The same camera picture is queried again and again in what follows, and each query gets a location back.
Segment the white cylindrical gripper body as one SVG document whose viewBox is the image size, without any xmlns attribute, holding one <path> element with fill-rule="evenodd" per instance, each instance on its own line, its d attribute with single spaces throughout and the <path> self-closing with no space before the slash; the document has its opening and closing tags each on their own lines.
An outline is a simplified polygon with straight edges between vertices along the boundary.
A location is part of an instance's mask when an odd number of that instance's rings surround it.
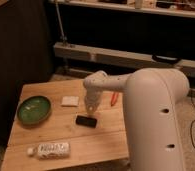
<svg viewBox="0 0 195 171">
<path fill-rule="evenodd" d="M 98 95 L 86 96 L 84 102 L 87 114 L 93 115 L 100 104 L 100 97 Z"/>
</svg>

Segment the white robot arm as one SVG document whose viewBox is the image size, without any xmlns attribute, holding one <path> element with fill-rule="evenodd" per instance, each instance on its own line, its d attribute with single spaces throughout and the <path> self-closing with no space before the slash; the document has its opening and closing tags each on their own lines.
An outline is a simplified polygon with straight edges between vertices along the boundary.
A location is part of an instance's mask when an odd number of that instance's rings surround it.
<svg viewBox="0 0 195 171">
<path fill-rule="evenodd" d="M 93 114 L 101 93 L 123 94 L 123 114 L 132 171 L 186 171 L 175 105 L 189 92 L 185 74 L 172 68 L 145 68 L 109 76 L 95 72 L 83 80 L 85 106 Z"/>
</svg>

